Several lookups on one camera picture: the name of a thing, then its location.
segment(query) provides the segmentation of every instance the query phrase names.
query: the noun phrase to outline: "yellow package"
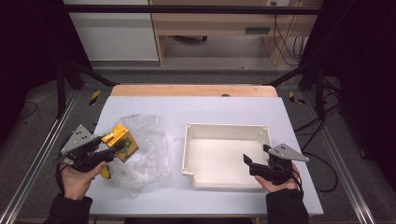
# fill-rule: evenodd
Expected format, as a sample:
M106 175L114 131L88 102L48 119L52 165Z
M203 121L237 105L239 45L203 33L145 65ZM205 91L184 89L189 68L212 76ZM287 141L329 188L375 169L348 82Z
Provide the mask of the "yellow package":
M132 134L122 124L118 124L110 133L102 137L102 141L109 147L113 147L119 141L126 140L125 148L116 153L117 157L126 162L139 149Z

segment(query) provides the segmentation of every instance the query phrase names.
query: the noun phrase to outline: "forearm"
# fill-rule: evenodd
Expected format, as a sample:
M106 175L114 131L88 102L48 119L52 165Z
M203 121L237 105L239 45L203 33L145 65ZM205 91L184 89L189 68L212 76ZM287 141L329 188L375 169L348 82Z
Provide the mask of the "forearm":
M297 189L282 189L266 196L268 224L306 224L309 215Z
M44 222L53 224L88 223L92 199L85 197L81 201L65 198L58 194L49 211L49 218Z

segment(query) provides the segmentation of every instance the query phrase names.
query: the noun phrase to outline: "white cabinet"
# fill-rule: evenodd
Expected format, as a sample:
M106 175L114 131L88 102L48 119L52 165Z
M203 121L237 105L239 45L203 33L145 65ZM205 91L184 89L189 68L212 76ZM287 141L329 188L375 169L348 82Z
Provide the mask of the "white cabinet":
M148 5L146 0L64 0L65 4ZM70 13L90 61L158 61L150 14Z

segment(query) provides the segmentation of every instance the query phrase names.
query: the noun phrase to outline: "clear plastic bag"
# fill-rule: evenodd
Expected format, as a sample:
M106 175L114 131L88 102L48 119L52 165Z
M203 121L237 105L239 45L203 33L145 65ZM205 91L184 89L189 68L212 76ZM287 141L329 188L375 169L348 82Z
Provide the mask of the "clear plastic bag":
M135 196L147 184L169 179L174 141L157 117L137 114L120 118L115 125L119 123L130 131L139 149L125 163L115 158L108 164L110 181Z

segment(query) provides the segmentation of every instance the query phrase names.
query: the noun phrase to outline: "white plastic box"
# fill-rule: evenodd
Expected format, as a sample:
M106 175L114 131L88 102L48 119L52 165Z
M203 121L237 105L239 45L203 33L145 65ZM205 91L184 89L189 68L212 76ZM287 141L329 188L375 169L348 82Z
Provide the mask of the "white plastic box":
M268 164L264 144L271 146L266 126L187 124L182 174L196 188L261 189L243 154Z

